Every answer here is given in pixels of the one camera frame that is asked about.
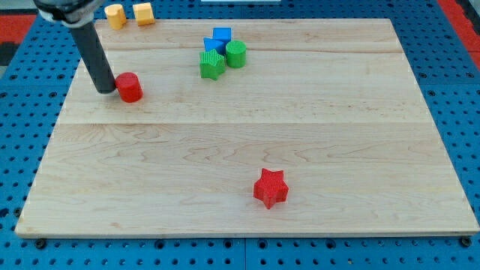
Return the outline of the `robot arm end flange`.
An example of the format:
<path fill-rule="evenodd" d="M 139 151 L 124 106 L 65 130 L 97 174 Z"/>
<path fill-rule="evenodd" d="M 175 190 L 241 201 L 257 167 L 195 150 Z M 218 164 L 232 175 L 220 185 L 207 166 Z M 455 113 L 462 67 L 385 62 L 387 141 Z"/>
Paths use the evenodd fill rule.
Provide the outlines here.
<path fill-rule="evenodd" d="M 75 29 L 90 23 L 105 0 L 33 0 L 39 14 L 51 23 Z"/>

